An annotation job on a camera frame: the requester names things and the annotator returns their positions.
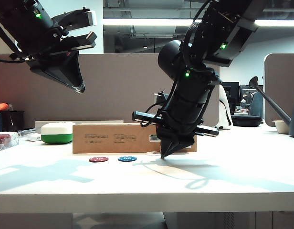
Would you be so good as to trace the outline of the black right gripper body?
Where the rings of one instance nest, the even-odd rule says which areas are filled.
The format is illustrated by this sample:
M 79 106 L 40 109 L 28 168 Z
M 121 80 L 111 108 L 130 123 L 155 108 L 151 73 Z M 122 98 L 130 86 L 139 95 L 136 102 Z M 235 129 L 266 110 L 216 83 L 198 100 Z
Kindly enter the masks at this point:
M 212 68 L 186 68 L 178 75 L 178 83 L 172 96 L 167 98 L 157 114 L 134 111 L 132 120 L 144 125 L 156 125 L 159 135 L 216 137 L 219 134 L 216 128 L 201 123 L 211 93 L 220 83 L 221 80 Z

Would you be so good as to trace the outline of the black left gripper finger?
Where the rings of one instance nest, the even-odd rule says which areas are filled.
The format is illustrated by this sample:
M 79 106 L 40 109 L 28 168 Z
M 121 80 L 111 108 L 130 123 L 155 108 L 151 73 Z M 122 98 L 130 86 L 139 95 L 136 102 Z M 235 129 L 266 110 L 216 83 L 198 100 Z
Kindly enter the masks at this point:
M 71 85 L 69 80 L 62 73 L 47 72 L 47 71 L 44 71 L 40 68 L 34 68 L 34 67 L 30 67 L 30 71 L 37 74 L 37 75 L 43 76 L 47 79 L 50 79 L 54 82 L 63 84 L 64 86 L 66 86 L 68 88 L 74 89 L 74 87 Z
M 80 72 L 78 57 L 79 51 L 50 56 L 50 59 L 46 62 L 44 72 L 81 94 L 85 91 L 85 84 Z

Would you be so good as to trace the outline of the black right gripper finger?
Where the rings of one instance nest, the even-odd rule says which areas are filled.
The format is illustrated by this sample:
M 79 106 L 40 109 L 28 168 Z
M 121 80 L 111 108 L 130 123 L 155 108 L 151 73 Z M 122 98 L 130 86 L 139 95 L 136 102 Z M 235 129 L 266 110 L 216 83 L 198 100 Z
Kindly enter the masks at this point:
M 188 146 L 192 146 L 195 143 L 194 137 L 175 137 L 164 139 L 164 157 L 167 157 L 179 150 L 182 150 Z
M 157 128 L 157 136 L 160 139 L 161 159 L 173 154 L 176 148 L 176 134 L 171 129 Z

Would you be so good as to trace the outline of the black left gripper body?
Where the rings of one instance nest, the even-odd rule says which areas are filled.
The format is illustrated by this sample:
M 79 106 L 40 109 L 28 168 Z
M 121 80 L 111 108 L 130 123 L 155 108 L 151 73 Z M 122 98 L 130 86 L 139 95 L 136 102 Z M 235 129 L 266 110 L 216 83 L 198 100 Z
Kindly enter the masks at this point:
M 85 7 L 50 17 L 38 0 L 7 2 L 7 31 L 17 41 L 7 39 L 13 51 L 9 63 L 26 62 L 45 69 L 50 56 L 95 47 L 97 35 L 71 36 L 70 30 L 93 24 L 91 11 Z

